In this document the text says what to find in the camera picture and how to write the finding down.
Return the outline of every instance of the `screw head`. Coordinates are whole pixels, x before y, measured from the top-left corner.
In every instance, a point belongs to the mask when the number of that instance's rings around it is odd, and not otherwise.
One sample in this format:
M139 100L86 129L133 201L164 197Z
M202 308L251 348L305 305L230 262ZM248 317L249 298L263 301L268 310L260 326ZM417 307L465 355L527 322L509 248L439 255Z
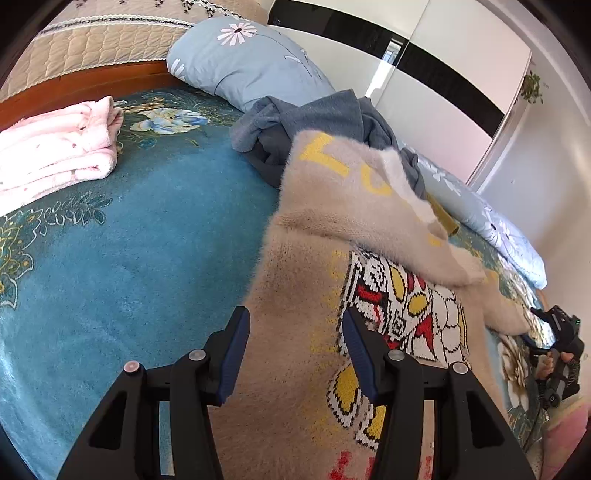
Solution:
M399 362L400 360L404 360L404 352L394 348L388 352L388 358L395 362Z
M200 348L198 348L196 350L192 350L191 352L189 352L189 360L199 362L200 360L203 360L206 355L207 354L205 353L205 350L201 350Z
M452 368L455 373L460 374L460 375L464 375L464 374L468 373L467 365L463 364L462 362L454 363Z
M139 370L139 362L137 360L130 360L123 367L125 373L134 374Z

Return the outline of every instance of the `quilted bedspread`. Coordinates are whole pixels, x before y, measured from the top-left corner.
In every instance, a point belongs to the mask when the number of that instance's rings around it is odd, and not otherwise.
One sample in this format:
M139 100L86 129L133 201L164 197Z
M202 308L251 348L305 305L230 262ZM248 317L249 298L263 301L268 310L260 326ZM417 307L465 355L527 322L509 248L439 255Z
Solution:
M73 0L31 42L0 89L0 102L78 70L164 60L195 23L218 15L267 23L255 0Z

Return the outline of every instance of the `green plant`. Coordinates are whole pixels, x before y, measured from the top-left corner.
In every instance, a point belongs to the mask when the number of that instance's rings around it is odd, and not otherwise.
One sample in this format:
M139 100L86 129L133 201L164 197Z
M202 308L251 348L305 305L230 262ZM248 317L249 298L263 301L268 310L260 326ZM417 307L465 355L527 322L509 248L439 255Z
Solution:
M530 70L528 74L523 77L523 83L521 84L521 90L519 94L529 103L536 103L537 100L540 103L544 103L544 99L542 98L542 92L540 92L540 85L548 88L548 85L544 82L540 83L540 76Z

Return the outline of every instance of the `daisy print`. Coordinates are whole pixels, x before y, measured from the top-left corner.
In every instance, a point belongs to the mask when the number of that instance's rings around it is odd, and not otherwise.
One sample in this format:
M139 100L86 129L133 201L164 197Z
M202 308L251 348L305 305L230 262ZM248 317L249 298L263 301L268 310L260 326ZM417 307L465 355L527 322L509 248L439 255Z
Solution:
M240 22L238 25L231 23L230 28L223 28L220 32L222 34L217 39L223 39L222 45L229 41L232 47L236 45L236 40L238 43L244 43L244 37L252 37L256 33L256 28L250 22Z

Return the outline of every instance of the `black stripe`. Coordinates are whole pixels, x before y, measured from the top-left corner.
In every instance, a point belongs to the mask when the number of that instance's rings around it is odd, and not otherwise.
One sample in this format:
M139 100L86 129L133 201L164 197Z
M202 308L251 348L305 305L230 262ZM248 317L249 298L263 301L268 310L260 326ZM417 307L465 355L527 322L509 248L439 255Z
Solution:
M454 69L413 43L408 43L398 69L437 92L494 137L505 115Z
M406 38L367 20L293 0L277 0L269 12L268 23L329 38L379 59L384 57L391 42L397 53L407 42ZM389 63L396 65L396 57Z
M277 0L268 23L329 38L388 61L444 97L491 138L505 117L484 93L437 57L367 20L318 5ZM388 47L394 51L390 59L385 56Z

